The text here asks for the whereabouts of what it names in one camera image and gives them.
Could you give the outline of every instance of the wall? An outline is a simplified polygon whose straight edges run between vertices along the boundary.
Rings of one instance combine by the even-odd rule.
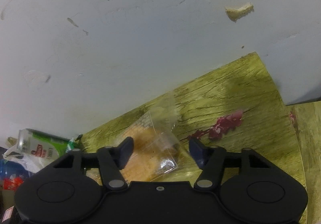
[[[254,12],[232,22],[224,7]],[[0,137],[71,137],[257,51],[285,103],[320,96],[321,0],[0,0]]]

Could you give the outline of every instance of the wood grain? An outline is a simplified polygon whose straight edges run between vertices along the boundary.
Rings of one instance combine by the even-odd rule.
[[[197,129],[207,129],[220,116],[242,109],[243,123],[220,141],[205,145],[220,145],[231,152],[251,147],[272,163],[305,185],[304,171],[293,126],[278,90],[256,53],[249,54],[219,69],[199,77],[174,90],[179,121],[174,134],[179,139]],[[116,136],[139,119],[158,97],[83,136],[88,152],[112,144]],[[182,140],[187,149],[188,141]],[[166,174],[163,181],[189,180],[194,183],[200,170],[191,158],[180,161],[183,166]],[[227,170],[225,179],[235,174]]]
[[[287,106],[292,113],[308,192],[307,224],[321,221],[321,101]]]

